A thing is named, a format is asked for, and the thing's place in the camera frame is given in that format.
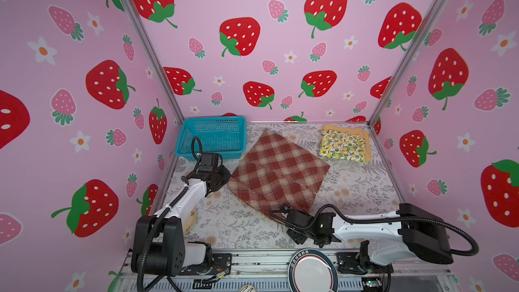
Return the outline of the red plaid skirt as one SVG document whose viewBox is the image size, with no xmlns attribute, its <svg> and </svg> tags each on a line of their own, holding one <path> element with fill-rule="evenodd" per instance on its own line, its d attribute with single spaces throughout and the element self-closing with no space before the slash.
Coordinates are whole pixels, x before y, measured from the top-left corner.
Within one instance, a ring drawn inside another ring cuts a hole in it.
<svg viewBox="0 0 519 292">
<path fill-rule="evenodd" d="M 265 216 L 283 205 L 309 212 L 329 169 L 308 150 L 266 129 L 227 186 L 239 200 Z"/>
</svg>

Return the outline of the lemon print skirt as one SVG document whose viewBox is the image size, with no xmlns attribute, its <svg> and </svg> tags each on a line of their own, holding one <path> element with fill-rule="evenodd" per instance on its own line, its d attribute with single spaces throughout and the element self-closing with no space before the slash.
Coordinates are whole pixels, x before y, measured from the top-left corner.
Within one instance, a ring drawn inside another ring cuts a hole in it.
<svg viewBox="0 0 519 292">
<path fill-rule="evenodd" d="M 328 159 L 366 162 L 366 139 L 339 131 L 322 132 L 319 156 Z"/>
</svg>

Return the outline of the yellow skirt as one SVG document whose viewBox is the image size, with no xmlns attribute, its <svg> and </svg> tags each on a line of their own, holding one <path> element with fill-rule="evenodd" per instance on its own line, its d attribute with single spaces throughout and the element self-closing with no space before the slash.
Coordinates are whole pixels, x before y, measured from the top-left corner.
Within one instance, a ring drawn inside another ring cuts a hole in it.
<svg viewBox="0 0 519 292">
<path fill-rule="evenodd" d="M 336 127 L 336 126 L 332 126 L 332 125 L 324 125 L 323 130 L 321 131 L 321 136 L 322 136 L 322 132 L 325 130 L 332 130 L 332 131 L 344 132 L 347 134 L 360 135 L 361 137 L 366 139 L 366 159 L 367 159 L 366 162 L 372 161 L 372 154 L 371 154 L 371 148 L 370 148 L 370 137 L 369 137 L 368 131 L 365 131 L 362 128 L 345 128 L 345 127 Z"/>
</svg>

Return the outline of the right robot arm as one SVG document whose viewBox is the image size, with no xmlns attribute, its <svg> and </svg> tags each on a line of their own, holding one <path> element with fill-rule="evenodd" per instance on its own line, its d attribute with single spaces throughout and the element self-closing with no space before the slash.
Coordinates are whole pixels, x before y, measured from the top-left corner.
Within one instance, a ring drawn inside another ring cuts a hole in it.
<svg viewBox="0 0 519 292">
<path fill-rule="evenodd" d="M 400 204 L 393 212 L 378 215 L 339 215 L 320 210 L 310 215 L 283 205 L 268 215 L 287 227 L 287 234 L 298 245 L 308 239 L 322 248 L 332 243 L 361 239 L 360 267 L 387 266 L 408 258 L 431 264 L 454 262 L 443 220 L 412 204 Z"/>
</svg>

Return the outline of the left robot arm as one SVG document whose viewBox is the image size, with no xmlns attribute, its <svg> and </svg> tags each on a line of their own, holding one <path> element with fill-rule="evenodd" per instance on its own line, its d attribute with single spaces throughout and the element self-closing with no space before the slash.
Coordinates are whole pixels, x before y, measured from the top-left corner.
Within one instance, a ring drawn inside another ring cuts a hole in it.
<svg viewBox="0 0 519 292">
<path fill-rule="evenodd" d="M 222 157 L 202 153 L 193 171 L 182 177 L 184 186 L 155 214 L 137 221 L 131 269 L 137 274 L 174 277 L 184 269 L 205 273 L 212 267 L 209 243 L 184 240 L 184 225 L 194 207 L 231 178 Z"/>
</svg>

